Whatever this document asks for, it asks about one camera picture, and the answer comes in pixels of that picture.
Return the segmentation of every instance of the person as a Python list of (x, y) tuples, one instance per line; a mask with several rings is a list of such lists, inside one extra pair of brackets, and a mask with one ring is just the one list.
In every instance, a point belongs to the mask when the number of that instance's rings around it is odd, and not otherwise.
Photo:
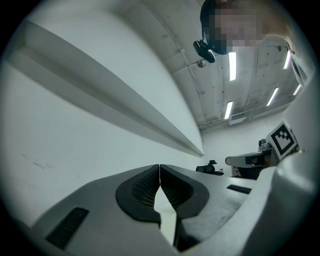
[(297, 81), (305, 87), (316, 73), (316, 55), (290, 15), (273, 0), (206, 0), (200, 20), (207, 44), (220, 55), (257, 46), (268, 36), (282, 38)]

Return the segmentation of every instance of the air conditioning vent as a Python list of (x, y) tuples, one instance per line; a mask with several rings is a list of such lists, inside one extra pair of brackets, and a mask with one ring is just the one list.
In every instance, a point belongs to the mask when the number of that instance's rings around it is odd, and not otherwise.
[(235, 114), (229, 118), (228, 122), (229, 122), (229, 125), (232, 126), (232, 125), (243, 122), (246, 118), (247, 118), (246, 113)]

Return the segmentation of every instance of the ceiling light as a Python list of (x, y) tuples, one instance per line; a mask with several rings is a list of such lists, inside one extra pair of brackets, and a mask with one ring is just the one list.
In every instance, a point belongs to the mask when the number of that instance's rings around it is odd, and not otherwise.
[(230, 81), (236, 79), (237, 75), (237, 55), (235, 52), (229, 53), (229, 64), (230, 64)]
[(274, 99), (274, 97), (276, 96), (278, 90), (279, 90), (278, 87), (274, 89), (274, 92), (273, 92), (273, 94), (272, 94), (272, 96), (271, 96), (271, 99), (269, 100), (268, 104), (266, 105), (267, 107), (271, 104), (271, 102), (272, 102), (272, 100)]
[(288, 68), (290, 59), (291, 59), (291, 53), (288, 50), (288, 53), (286, 54), (285, 64), (284, 64), (284, 67), (283, 67), (284, 70), (286, 70)]
[(228, 105), (226, 106), (226, 112), (225, 112), (224, 119), (228, 119), (229, 118), (233, 104), (234, 104), (233, 101), (228, 102)]
[(297, 93), (300, 91), (301, 89), (301, 84), (299, 84), (299, 86), (297, 87), (297, 89), (295, 90), (293, 96), (297, 95)]

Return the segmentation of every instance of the fluorescent light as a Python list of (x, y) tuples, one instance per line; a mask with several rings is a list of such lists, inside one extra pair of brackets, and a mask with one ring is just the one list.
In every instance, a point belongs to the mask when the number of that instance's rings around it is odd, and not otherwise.
[(237, 76), (237, 55), (235, 52), (229, 53), (229, 64), (230, 64), (230, 81), (236, 79)]
[(299, 86), (298, 86), (297, 89), (295, 90), (293, 96), (295, 96), (295, 95), (299, 92), (300, 89), (301, 89), (301, 84), (299, 84)]
[(291, 53), (288, 50), (288, 52), (286, 54), (286, 60), (285, 60), (284, 68), (283, 68), (284, 70), (286, 70), (288, 68), (290, 59), (291, 59)]
[(234, 104), (233, 101), (228, 102), (228, 105), (226, 106), (226, 112), (225, 112), (224, 119), (228, 119), (229, 118), (233, 104)]
[(279, 90), (278, 87), (274, 89), (274, 92), (273, 92), (273, 94), (272, 94), (272, 96), (271, 96), (271, 99), (269, 100), (268, 104), (266, 105), (267, 107), (271, 104), (271, 102), (272, 102), (272, 100), (274, 99), (274, 97), (276, 96), (278, 90)]

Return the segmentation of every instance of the white ceiling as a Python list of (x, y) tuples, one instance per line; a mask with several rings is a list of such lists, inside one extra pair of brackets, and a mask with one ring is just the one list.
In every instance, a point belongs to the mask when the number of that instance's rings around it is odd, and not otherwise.
[[(122, 16), (167, 66), (201, 130), (223, 122), (229, 101), (233, 101), (232, 115), (245, 112), (248, 118), (287, 107), (294, 99), (298, 82), (291, 66), (283, 69), (288, 49), (282, 39), (269, 37), (258, 47), (242, 48), (237, 53), (234, 81), (229, 79), (228, 55), (217, 55), (215, 63), (207, 62), (203, 68), (195, 64), (202, 59), (195, 52), (193, 42), (202, 37), (203, 2), (136, 1)], [(278, 94), (266, 107), (276, 87)]]

